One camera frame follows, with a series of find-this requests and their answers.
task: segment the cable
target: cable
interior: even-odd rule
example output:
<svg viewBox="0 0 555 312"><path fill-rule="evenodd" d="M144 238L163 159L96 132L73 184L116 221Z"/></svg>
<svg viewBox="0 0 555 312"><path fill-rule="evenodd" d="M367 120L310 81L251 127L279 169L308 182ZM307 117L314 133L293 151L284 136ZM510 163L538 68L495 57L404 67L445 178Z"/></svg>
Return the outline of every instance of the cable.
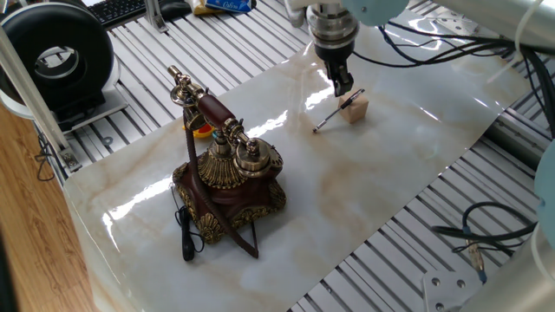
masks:
<svg viewBox="0 0 555 312"><path fill-rule="evenodd" d="M540 0L536 0L534 5L537 6L538 2L540 2ZM529 16L532 15L532 13L529 13L526 16L524 16L524 17L527 17L527 18L523 17L523 20L521 21L521 25L524 25L526 23L526 20L529 18ZM522 59L524 60L525 65L526 65L526 71L528 72L528 79L530 81L532 91L534 92L534 96L538 100L538 103L539 103L542 111L545 114L545 118L547 119L547 122L550 126L551 135L555 139L555 86L553 85L551 75L550 75L549 71L547 70L547 68L545 67L545 64L539 59L538 55L536 54L537 52L547 52L547 53L550 53L550 54L555 54L555 49L542 49L542 48L537 48L537 47L529 47L529 46L520 44L519 42L517 42L517 44L515 45L515 43L513 41L503 39L503 38L485 38L485 37L478 37L478 36L458 36L458 35L433 34L433 33L428 33L428 32L423 32L423 31L419 31L419 30L416 30L416 29L412 29L412 28L409 28L407 26L403 26L403 25L400 25L400 24L394 23L394 22L388 22L388 24L392 25L396 28L403 29L403 30L406 30L408 32L414 33L414 34L418 34L418 35L422 35L422 36L430 36L430 37L433 37L434 39L429 40L427 42L424 42L422 44L417 44L417 45L416 44L413 44L413 45L396 44L395 42L393 42L391 37L388 35L387 31L385 30L385 26L378 26L378 29L380 30L380 32L383 35L384 41L389 46L391 46L391 48L398 55L400 55L402 58L407 60L409 62L409 64L391 64L391 63L380 62L380 61L377 61L377 60L370 59L370 58L368 58L364 55L360 55L357 52L353 52L353 54L356 55L357 57L363 59L366 62L371 62L371 63L374 63L376 65L381 65L381 66L390 67L390 68L416 68L416 67L420 67L420 66L423 66L423 65L435 65L435 64L440 64L440 63L443 63L443 62L449 62L449 61L455 60L455 59L460 58L460 57L465 56L465 55L475 55L475 56L503 55L503 56L508 56L511 53L513 53L515 50L518 50L519 54L517 56L515 56L515 59L510 61L508 64L513 64L514 60L519 59L520 56L522 55ZM522 31L520 31L517 34L518 38L520 38L521 32ZM465 43L465 44L462 44L460 46L456 46L455 44L453 44L453 43L451 43L451 42L449 42L445 39L461 39L461 40L466 40L468 42ZM445 42L453 48L449 49L445 52L439 53L438 55L436 55L434 57L431 57L427 60L417 60L417 59L408 55L407 53L405 53L404 51L402 51L399 48L399 47L421 47L421 46L430 44L431 42L437 42L437 41ZM497 53L490 53L490 54L487 54L487 55L476 55L476 52L480 52L480 51L484 51L484 50L492 50L492 49L503 49L503 51L497 52ZM532 66L534 67L534 69L536 71L536 74L537 74L537 77L538 77L538 80L539 80L539 89L541 90L543 98L544 98L543 100L541 100L541 98L539 97L538 90L535 88L535 84L532 80L530 64L532 64ZM506 66L501 71L499 71L497 74L495 74L493 77L491 77L488 81L491 81L495 77L499 76L504 70L506 70Z"/></svg>
<svg viewBox="0 0 555 312"><path fill-rule="evenodd" d="M545 118L549 124L552 138L555 138L555 86L553 85L553 80L545 64L539 59L536 52L529 48L523 48L521 52L524 58L532 64L536 71L539 88L544 96L544 103L541 103L540 106L543 104L542 108L544 109Z"/></svg>
<svg viewBox="0 0 555 312"><path fill-rule="evenodd" d="M41 172L42 172L42 169L44 168L44 164L48 161L48 157L53 155L49 153L48 149L49 149L50 143L44 138L44 133L41 133L38 135L38 143L39 143L39 146L41 146L41 152L39 152L38 155L35 155L35 161L40 163L41 165L39 165L38 171L36 172L36 179L38 179L41 182L47 182L55 178L56 177L55 174L52 173L52 177L43 179L41 178Z"/></svg>
<svg viewBox="0 0 555 312"><path fill-rule="evenodd" d="M175 220L177 221L177 224L179 224L181 227L181 253L183 255L183 260L188 262L194 259L195 251L202 252L202 250L205 249L205 240L200 234L191 232L191 229L189 227L191 215L189 214L189 211L187 210L185 205L182 205L180 207L177 204L177 199L175 199L175 194L173 193L173 187L172 197L173 202L175 202L175 206L178 207L178 210L175 212ZM202 247L200 248L200 250L196 249L191 235L200 237L200 240L202 241Z"/></svg>
<svg viewBox="0 0 555 312"><path fill-rule="evenodd" d="M523 229L513 231L507 234L501 235L476 235L470 231L470 227L468 226L468 217L470 213L478 208L482 207L494 207L506 211L513 215L514 217L520 219L526 227ZM462 229L456 229L448 226L432 226L432 231L437 234L449 236L449 237L456 237L466 239L466 245L455 247L452 249L452 252L459 253L464 250L468 250L468 254L470 256L470 261L474 269L478 272L478 277L482 281L482 283L486 283L487 275L486 271L484 270L484 260L480 254L480 250L494 250L494 251L501 251L511 257L514 253L513 250L510 248L519 247L524 242L519 242L517 244L509 244L505 245L501 243L502 241L515 239L522 237L526 234L530 234L534 231L536 226L529 218L527 218L524 214L520 213L519 211L509 207L508 205L503 205L500 203L495 202L481 202L476 203L468 207L464 213L462 214ZM492 247L479 247L478 244L489 244Z"/></svg>
<svg viewBox="0 0 555 312"><path fill-rule="evenodd" d="M526 65L526 74L528 75L528 81L530 82L530 88L532 88L532 92L534 93L534 96L536 97L536 100L538 101L539 105L541 106L541 109L544 111L544 114L545 114L545 104L539 98L538 90L536 89L536 86L534 85L534 80L532 79L532 72L530 71L530 65L528 64L528 59L527 58L524 58L524 64Z"/></svg>
<svg viewBox="0 0 555 312"><path fill-rule="evenodd" d="M396 46L397 47L406 47L406 48L421 48L421 47L429 45L432 42L444 42L445 44L451 46L451 48L458 49L459 51L464 52L464 49L461 49L456 44L454 44L452 42L449 42L445 39L432 39L432 40L428 40L428 41L426 41L424 43L421 43L421 44L397 43ZM507 54L506 50L503 50L503 51L500 51L500 52L493 52L493 53L486 54L486 55L479 55L479 54L472 53L473 56L478 56L478 57L501 56L501 58L503 58L504 55L506 55L506 54Z"/></svg>
<svg viewBox="0 0 555 312"><path fill-rule="evenodd" d="M483 50L489 50L489 49L501 48L501 47L502 46L500 46L497 43L490 43L490 44L482 45L482 46L479 46L479 47L476 47L476 48L473 48L473 49L465 50L464 52L460 52L459 54L456 54L456 55L443 57L443 56L451 54L451 53L453 53L454 51L457 50L457 49L450 49L446 52L443 52L439 55L436 55L432 58L429 58L426 61L421 61L421 62L412 63L412 64L389 64L389 63L386 63L386 62L380 62L380 61L372 60L372 59L370 59L366 56L360 55L356 51L354 51L353 54L360 57L361 59L363 59L366 62L371 62L371 63L374 63L376 65L382 65L382 66L386 66L386 67L390 67L390 68L415 68L415 67L419 67L419 66L422 66L422 65L434 65L434 64L440 64L440 63L443 63L443 62L449 62L449 61L452 61L454 59L460 58L462 56L470 55L474 52L480 52L480 51L483 51Z"/></svg>

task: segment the wooden block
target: wooden block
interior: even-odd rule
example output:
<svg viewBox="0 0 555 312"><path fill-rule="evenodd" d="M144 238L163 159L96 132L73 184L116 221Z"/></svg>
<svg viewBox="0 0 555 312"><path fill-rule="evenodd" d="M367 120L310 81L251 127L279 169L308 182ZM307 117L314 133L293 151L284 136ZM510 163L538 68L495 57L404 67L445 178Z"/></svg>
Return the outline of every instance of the wooden block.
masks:
<svg viewBox="0 0 555 312"><path fill-rule="evenodd" d="M356 91L357 89L353 89L339 97L339 104L337 104L337 107L340 107ZM352 124L366 115L366 109L368 109L368 99L364 94L360 94L349 106L340 110L339 113L346 121Z"/></svg>

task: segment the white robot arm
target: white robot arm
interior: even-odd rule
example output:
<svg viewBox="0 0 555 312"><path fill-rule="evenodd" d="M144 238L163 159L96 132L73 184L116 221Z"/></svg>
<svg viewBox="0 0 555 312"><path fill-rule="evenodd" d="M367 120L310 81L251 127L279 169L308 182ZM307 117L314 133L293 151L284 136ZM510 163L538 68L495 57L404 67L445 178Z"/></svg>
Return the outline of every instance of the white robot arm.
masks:
<svg viewBox="0 0 555 312"><path fill-rule="evenodd" d="M315 50L333 81L335 95L340 96L353 87L353 77L347 70L347 58L355 49L359 21L368 26L381 25L399 15L408 0L285 0L293 26L304 23L304 8Z"/></svg>
<svg viewBox="0 0 555 312"><path fill-rule="evenodd" d="M522 16L536 0L434 0L503 36L514 39ZM399 15L408 0L285 0L291 23L300 27L306 16L315 50L333 81L336 96L350 91L353 78L347 58L355 48L359 22L383 25ZM555 0L544 0L527 24L521 42L555 48Z"/></svg>

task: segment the white marble sheet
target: white marble sheet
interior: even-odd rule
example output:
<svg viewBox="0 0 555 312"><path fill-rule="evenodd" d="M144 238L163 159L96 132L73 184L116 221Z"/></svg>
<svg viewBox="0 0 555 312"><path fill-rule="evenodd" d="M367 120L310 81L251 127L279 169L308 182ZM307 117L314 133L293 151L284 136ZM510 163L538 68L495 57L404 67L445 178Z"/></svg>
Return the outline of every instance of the white marble sheet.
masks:
<svg viewBox="0 0 555 312"><path fill-rule="evenodd" d="M432 30L408 12L399 23ZM424 42L390 29L396 41ZM422 59L445 44L412 49ZM376 29L362 28L356 50L401 62ZM369 99L366 119L349 125L323 64L309 46L220 99L245 118L250 136L284 158L277 178L283 212L257 221L260 258L229 237L194 261L181 257L171 174L187 161L181 120L88 166L66 182L95 302L105 311L284 311L394 216L470 147L527 90L504 63L466 57L414 69L349 59L355 88ZM199 153L207 147L199 140ZM248 229L241 231L251 239Z"/></svg>

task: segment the keyboard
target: keyboard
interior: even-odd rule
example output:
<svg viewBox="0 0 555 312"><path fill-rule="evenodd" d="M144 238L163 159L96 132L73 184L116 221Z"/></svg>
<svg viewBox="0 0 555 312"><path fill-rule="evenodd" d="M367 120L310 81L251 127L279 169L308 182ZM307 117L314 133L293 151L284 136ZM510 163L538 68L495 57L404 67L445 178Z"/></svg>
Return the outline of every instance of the keyboard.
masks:
<svg viewBox="0 0 555 312"><path fill-rule="evenodd" d="M117 23L144 14L144 0L107 0L88 7L90 11L104 26L108 28Z"/></svg>

